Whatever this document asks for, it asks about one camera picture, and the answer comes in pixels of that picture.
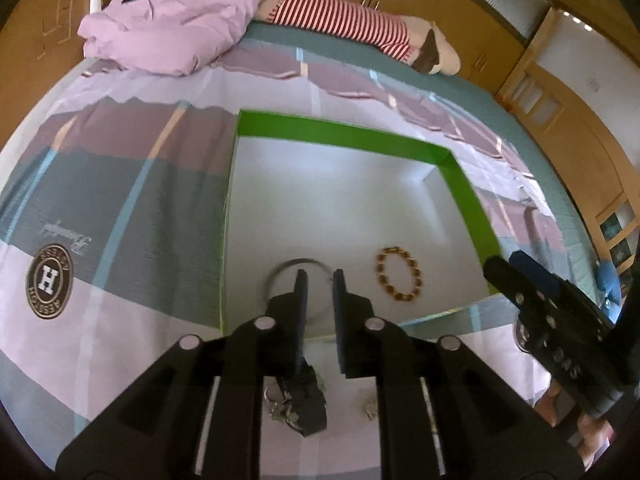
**round logo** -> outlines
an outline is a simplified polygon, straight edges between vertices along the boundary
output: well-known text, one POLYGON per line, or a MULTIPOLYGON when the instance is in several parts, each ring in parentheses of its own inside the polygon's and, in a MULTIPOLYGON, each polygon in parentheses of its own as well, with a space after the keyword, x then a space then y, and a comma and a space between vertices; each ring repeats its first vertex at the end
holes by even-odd
POLYGON ((62 313, 73 278, 74 264, 62 245, 41 248, 27 274, 27 300, 36 316, 53 319, 62 313))

